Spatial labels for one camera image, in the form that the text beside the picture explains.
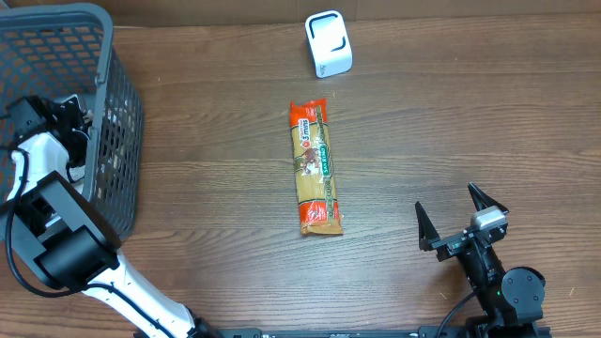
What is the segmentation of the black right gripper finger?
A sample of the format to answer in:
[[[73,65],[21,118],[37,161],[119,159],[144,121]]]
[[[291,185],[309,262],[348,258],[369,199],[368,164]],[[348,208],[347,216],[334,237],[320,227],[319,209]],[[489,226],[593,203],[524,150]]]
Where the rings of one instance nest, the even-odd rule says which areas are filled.
[[[507,214],[509,212],[509,209],[506,206],[487,195],[475,183],[470,182],[468,189],[472,202],[477,211],[481,211],[489,207],[497,207],[503,214]]]
[[[434,244],[439,241],[439,233],[419,201],[415,203],[415,212],[418,221],[419,248],[425,252],[432,251]]]

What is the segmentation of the orange spaghetti packet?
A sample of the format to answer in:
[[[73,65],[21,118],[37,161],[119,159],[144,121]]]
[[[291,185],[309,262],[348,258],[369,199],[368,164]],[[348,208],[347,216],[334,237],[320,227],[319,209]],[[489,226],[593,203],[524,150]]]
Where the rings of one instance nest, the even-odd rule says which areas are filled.
[[[325,99],[292,102],[289,127],[300,216],[305,236],[341,236],[338,196]]]

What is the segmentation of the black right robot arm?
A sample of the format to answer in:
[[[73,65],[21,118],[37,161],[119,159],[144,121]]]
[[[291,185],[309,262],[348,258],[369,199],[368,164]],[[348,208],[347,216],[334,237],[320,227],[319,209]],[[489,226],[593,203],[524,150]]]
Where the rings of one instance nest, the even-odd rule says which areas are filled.
[[[434,251],[442,262],[456,258],[471,292],[442,320],[437,337],[549,337],[539,329],[546,280],[536,269],[505,269],[493,244],[507,234],[508,208],[477,185],[469,192],[476,212],[463,231],[441,238],[421,203],[415,204],[419,248]]]

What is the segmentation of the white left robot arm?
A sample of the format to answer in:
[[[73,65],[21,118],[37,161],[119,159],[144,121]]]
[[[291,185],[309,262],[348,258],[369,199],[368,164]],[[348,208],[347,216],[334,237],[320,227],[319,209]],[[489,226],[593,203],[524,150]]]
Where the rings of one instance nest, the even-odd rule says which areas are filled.
[[[7,112],[16,132],[6,148],[15,179],[1,229],[17,282],[43,298],[82,293],[99,300],[135,325],[139,337],[218,336],[131,265],[114,228],[71,178],[71,169],[85,166],[92,124],[78,96],[22,97]]]

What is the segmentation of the white barcode scanner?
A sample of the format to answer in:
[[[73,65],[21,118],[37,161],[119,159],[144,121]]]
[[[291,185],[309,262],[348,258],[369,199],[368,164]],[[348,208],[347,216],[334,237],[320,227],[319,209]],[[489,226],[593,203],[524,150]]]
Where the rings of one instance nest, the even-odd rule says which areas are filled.
[[[339,11],[313,14],[306,19],[304,26],[317,78],[331,77],[352,68],[352,49]]]

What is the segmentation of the grey plastic shopping basket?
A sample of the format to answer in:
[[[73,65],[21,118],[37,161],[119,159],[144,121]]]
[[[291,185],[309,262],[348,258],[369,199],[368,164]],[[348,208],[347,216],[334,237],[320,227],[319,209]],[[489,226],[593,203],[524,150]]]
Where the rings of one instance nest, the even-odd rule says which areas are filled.
[[[121,238],[134,227],[144,111],[113,45],[108,12],[94,4],[1,13],[1,105],[25,96],[85,99],[92,113],[83,195]]]

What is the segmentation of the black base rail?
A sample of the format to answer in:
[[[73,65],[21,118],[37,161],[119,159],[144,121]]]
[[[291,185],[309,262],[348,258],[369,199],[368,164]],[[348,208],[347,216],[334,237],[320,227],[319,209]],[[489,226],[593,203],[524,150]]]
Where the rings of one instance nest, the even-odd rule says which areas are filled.
[[[464,337],[460,327],[446,327],[437,335],[438,326],[421,326],[413,330],[260,330],[218,329],[223,338],[445,338]]]

